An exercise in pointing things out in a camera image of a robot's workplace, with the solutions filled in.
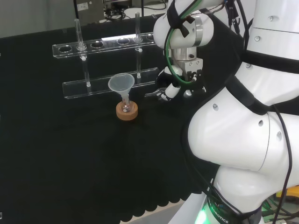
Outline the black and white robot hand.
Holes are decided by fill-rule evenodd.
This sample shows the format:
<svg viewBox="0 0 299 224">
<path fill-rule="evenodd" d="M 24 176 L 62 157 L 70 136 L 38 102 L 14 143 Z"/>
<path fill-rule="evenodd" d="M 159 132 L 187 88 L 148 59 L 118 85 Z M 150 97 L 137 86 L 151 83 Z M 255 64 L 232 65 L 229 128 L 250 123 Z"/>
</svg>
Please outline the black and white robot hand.
<svg viewBox="0 0 299 224">
<path fill-rule="evenodd" d="M 154 92 L 154 95 L 157 96 L 158 99 L 164 101 L 171 101 L 178 95 L 180 90 L 183 89 L 167 66 L 159 73 L 157 77 L 157 85 L 159 85 L 159 87 Z"/>
</svg>

